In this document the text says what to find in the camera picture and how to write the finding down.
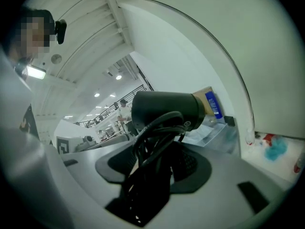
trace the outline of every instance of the black hair dryer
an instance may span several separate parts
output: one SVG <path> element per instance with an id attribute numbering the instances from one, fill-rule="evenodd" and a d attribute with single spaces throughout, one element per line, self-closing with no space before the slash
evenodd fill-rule
<path id="1" fill-rule="evenodd" d="M 205 117 L 202 101 L 192 94 L 139 91 L 132 101 L 132 122 L 135 128 L 143 129 L 171 111 L 183 115 L 186 131 L 197 129 Z"/>

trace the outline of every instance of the white wall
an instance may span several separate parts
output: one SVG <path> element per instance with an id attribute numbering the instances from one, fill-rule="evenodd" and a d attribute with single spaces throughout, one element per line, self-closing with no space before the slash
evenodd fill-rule
<path id="1" fill-rule="evenodd" d="M 79 125 L 72 124 L 68 121 L 61 120 L 58 126 L 55 129 L 52 143 L 56 147 L 56 137 L 85 137 L 86 135 L 90 135 L 94 138 L 97 143 L 99 142 L 99 136 L 94 128 L 85 128 Z"/>
<path id="2" fill-rule="evenodd" d="M 277 0 L 155 1 L 199 22 L 228 51 L 249 92 L 257 131 L 305 137 L 305 49 Z M 227 88 L 232 79 L 215 70 Z"/>
<path id="3" fill-rule="evenodd" d="M 223 112 L 234 116 L 232 103 L 220 78 L 185 36 L 168 34 L 162 23 L 149 18 L 149 13 L 144 17 L 124 7 L 124 14 L 135 47 L 131 56 L 155 91 L 194 93 L 211 86 L 220 99 Z"/>
<path id="4" fill-rule="evenodd" d="M 184 93 L 211 86 L 224 114 L 236 118 L 241 148 L 247 148 L 246 130 L 253 126 L 248 95 L 237 69 L 210 34 L 154 2 L 126 0 L 120 7 L 135 48 L 131 55 L 152 86 Z"/>

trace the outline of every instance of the black panel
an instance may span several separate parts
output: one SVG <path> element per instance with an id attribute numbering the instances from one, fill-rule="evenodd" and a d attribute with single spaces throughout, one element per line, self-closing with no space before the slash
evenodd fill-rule
<path id="1" fill-rule="evenodd" d="M 251 182 L 240 183 L 238 184 L 238 188 L 243 193 L 255 214 L 260 212 L 269 204 L 269 202 Z"/>
<path id="2" fill-rule="evenodd" d="M 111 169 L 128 176 L 135 165 L 137 158 L 132 153 L 132 146 L 108 160 Z"/>
<path id="3" fill-rule="evenodd" d="M 229 126 L 235 126 L 234 117 L 232 116 L 224 116 L 224 122 L 226 122 Z"/>
<path id="4" fill-rule="evenodd" d="M 68 166 L 71 166 L 71 165 L 74 165 L 74 164 L 77 164 L 78 162 L 75 160 L 75 159 L 69 159 L 69 160 L 66 160 L 63 162 L 63 164 L 68 167 Z"/>

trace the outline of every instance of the ceiling beam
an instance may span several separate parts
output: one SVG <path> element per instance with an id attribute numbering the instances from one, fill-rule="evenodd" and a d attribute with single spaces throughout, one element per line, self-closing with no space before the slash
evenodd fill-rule
<path id="1" fill-rule="evenodd" d="M 109 66 L 118 62 L 121 58 L 125 57 L 133 51 L 134 48 L 131 45 L 124 43 L 111 50 L 102 58 L 99 58 L 90 68 L 90 70 L 88 70 L 77 83 L 77 91 L 82 92 L 86 88 L 88 82 L 91 82 L 94 79 L 98 80 L 99 72 L 106 71 Z"/>
<path id="2" fill-rule="evenodd" d="M 122 9 L 118 6 L 118 2 L 121 0 L 106 0 L 110 11 L 113 14 L 114 19 L 117 21 L 117 25 L 119 26 L 119 32 L 122 34 L 124 41 L 127 45 L 131 45 L 131 39 L 129 32 L 127 30 L 127 23 L 123 14 Z"/>
<path id="3" fill-rule="evenodd" d="M 46 74 L 43 80 L 40 80 L 40 79 L 37 79 L 37 78 L 34 78 L 34 77 L 32 77 L 32 79 L 35 80 L 38 83 L 46 84 L 46 85 L 49 85 L 49 86 L 56 86 L 56 87 L 64 88 L 64 89 L 67 89 L 67 90 L 75 90 L 76 89 L 76 84 L 75 83 L 63 80 L 61 78 L 58 78 L 58 77 L 55 77 L 55 76 L 49 75 L 49 74 Z"/>
<path id="4" fill-rule="evenodd" d="M 86 53 L 87 50 L 90 50 L 92 45 L 94 45 L 97 40 L 107 40 L 110 37 L 118 34 L 116 22 L 114 19 L 108 21 L 109 24 L 103 28 L 100 28 L 94 35 L 89 38 L 86 38 L 84 42 L 69 56 L 68 60 L 63 64 L 61 70 L 58 72 L 58 75 L 61 75 L 61 71 L 67 68 L 67 65 L 71 62 L 76 64 L 76 60 L 79 59 L 79 55 Z"/>
<path id="5" fill-rule="evenodd" d="M 136 70 L 133 69 L 130 62 L 126 59 L 126 57 L 122 58 L 122 62 L 125 65 L 126 69 L 128 70 L 129 74 L 132 76 L 134 80 L 138 79 L 137 73 L 139 70 L 136 68 Z"/>
<path id="6" fill-rule="evenodd" d="M 138 72 L 139 72 L 138 66 L 137 66 L 137 64 L 135 63 L 135 61 L 133 60 L 133 58 L 130 56 L 130 54 L 128 54 L 125 58 L 127 59 L 127 61 L 128 61 L 128 63 L 130 64 L 130 66 L 132 67 L 132 70 L 133 70 L 135 73 L 138 73 Z"/>
<path id="7" fill-rule="evenodd" d="M 98 5 L 98 6 L 104 6 L 105 4 L 107 4 L 107 0 L 100 0 L 101 2 L 100 2 L 100 4 Z M 83 7 L 83 8 L 85 8 L 85 9 L 89 9 L 89 10 L 92 10 L 91 9 L 91 6 L 96 6 L 95 4 L 94 4 L 94 2 L 92 3 L 92 0 L 80 0 L 79 2 L 77 2 L 76 4 L 74 4 L 74 6 L 72 6 L 71 8 L 69 8 L 67 11 L 65 11 L 60 17 L 59 17 L 59 19 L 58 20 L 61 20 L 61 19 L 63 19 L 63 17 L 64 17 L 64 19 L 66 20 L 66 21 L 70 21 L 70 20 L 68 20 L 67 19 L 67 17 L 69 16 L 69 14 L 71 14 L 71 12 L 73 11 L 73 9 L 75 9 L 75 7 L 76 8 L 80 8 L 80 7 Z M 88 12 L 90 12 L 90 11 L 85 11 L 85 10 L 83 10 L 83 12 L 84 12 L 84 14 L 82 14 L 81 16 L 84 16 L 86 13 L 88 13 Z"/>
<path id="8" fill-rule="evenodd" d="M 117 62 L 115 62 L 113 65 L 115 66 L 115 68 L 116 68 L 118 71 L 120 70 L 120 66 L 119 66 L 119 64 L 118 64 Z"/>

